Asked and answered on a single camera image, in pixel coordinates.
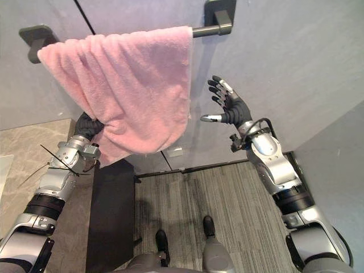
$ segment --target marble countertop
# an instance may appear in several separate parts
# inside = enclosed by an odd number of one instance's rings
[[[58,142],[69,138],[74,124],[65,119],[0,131],[0,156],[14,155],[0,200],[0,238],[24,211],[47,170],[51,156],[39,144],[57,151]],[[85,272],[92,182],[93,175],[83,176],[65,204],[51,236],[55,245],[47,272]]]

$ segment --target black shoe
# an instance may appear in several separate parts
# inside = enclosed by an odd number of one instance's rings
[[[204,218],[204,233],[207,238],[215,237],[215,225],[210,215],[206,215]]]
[[[166,254],[166,258],[161,259],[160,264],[162,267],[168,267],[171,257],[169,256],[168,239],[164,230],[160,229],[157,231],[155,234],[155,242],[157,244],[158,252],[163,251]]]

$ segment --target gray carpet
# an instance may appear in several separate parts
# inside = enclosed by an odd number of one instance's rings
[[[166,231],[171,267],[202,269],[202,219],[210,214],[217,239],[238,272],[298,272],[284,238],[279,211],[250,163],[142,179],[136,185],[135,255],[156,251],[154,235]]]

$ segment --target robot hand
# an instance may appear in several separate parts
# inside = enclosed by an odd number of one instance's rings
[[[104,128],[104,124],[99,120],[93,121],[85,112],[81,114],[76,122],[75,135],[82,135],[91,140]]]
[[[247,121],[251,121],[250,110],[241,97],[227,84],[226,81],[218,76],[212,76],[209,80],[209,90],[216,96],[212,100],[218,103],[224,110],[223,114],[203,115],[202,121],[222,122],[234,124],[236,128]]]

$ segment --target black cabinet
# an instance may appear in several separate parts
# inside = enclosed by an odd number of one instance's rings
[[[94,174],[86,272],[109,272],[134,255],[135,184],[125,160]]]

